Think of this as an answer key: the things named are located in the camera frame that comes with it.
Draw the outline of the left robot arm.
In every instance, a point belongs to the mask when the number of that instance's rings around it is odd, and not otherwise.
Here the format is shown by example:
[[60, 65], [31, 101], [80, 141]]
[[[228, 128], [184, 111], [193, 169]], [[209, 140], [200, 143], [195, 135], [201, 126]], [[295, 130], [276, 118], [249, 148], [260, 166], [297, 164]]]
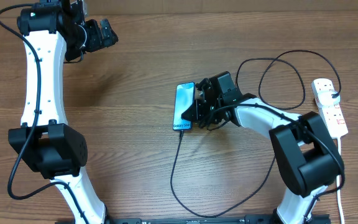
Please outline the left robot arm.
[[20, 8], [15, 34], [26, 52], [26, 97], [20, 127], [8, 132], [9, 144], [17, 162], [60, 191], [75, 223], [112, 223], [86, 171], [85, 137], [68, 125], [63, 67], [114, 45], [118, 37], [108, 20], [87, 19], [84, 1], [39, 1]]

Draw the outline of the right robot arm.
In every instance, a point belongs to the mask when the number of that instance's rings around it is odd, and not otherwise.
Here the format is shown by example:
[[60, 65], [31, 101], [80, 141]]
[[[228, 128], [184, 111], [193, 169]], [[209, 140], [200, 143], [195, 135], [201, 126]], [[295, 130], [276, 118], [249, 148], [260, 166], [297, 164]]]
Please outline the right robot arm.
[[246, 215], [246, 223], [330, 223], [328, 215], [313, 215], [312, 210], [330, 193], [335, 179], [344, 177], [344, 162], [318, 113], [300, 115], [269, 106], [253, 94], [241, 93], [229, 72], [176, 87], [173, 130], [183, 134], [193, 124], [219, 129], [228, 122], [271, 141], [287, 187], [271, 215]]

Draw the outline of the Samsung Galaxy smartphone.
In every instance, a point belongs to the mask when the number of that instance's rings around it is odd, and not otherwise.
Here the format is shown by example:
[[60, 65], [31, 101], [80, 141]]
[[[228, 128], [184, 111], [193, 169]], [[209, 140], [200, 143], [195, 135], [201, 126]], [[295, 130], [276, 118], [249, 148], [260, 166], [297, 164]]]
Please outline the Samsung Galaxy smartphone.
[[191, 107], [195, 100], [195, 83], [182, 83], [177, 86], [173, 112], [173, 130], [182, 131], [192, 127], [192, 122], [183, 119], [182, 114]]

